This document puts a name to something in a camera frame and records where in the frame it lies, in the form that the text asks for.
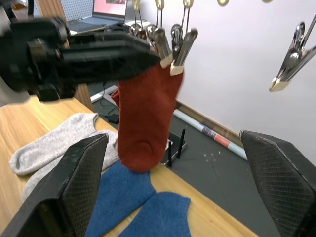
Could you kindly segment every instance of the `blue sock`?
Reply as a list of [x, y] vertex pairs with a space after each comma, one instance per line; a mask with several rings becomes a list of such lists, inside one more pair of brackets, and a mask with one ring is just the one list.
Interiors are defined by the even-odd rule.
[[150, 173], [135, 173], [117, 161], [102, 176], [85, 237], [113, 229], [156, 193]]
[[172, 192], [152, 196], [119, 237], [190, 237], [190, 199]]

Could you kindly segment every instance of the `orange sock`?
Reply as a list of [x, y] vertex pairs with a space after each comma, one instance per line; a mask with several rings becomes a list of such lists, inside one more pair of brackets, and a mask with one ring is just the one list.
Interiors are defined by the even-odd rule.
[[118, 156], [129, 169], [146, 172], [162, 160], [182, 79], [158, 64], [118, 83], [112, 94], [119, 106]]

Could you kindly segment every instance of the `gray sock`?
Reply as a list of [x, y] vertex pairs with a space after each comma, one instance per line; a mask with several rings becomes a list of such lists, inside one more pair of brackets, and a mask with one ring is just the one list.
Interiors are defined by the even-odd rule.
[[100, 133], [107, 133], [107, 145], [102, 170], [119, 159], [117, 153], [118, 134], [112, 131], [99, 131], [94, 128], [98, 114], [78, 113], [69, 117], [58, 128], [38, 140], [17, 150], [9, 166], [18, 175], [25, 175], [37, 171], [26, 183], [21, 195], [22, 202], [28, 197], [36, 184], [48, 174], [60, 161], [68, 147], [72, 144]]

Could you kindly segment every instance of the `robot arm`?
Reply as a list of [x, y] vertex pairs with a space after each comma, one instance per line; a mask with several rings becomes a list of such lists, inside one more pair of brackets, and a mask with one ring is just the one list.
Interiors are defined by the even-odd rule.
[[33, 94], [41, 101], [71, 98], [78, 84], [130, 79], [160, 61], [147, 42], [125, 33], [70, 36], [59, 17], [0, 27], [0, 103]]

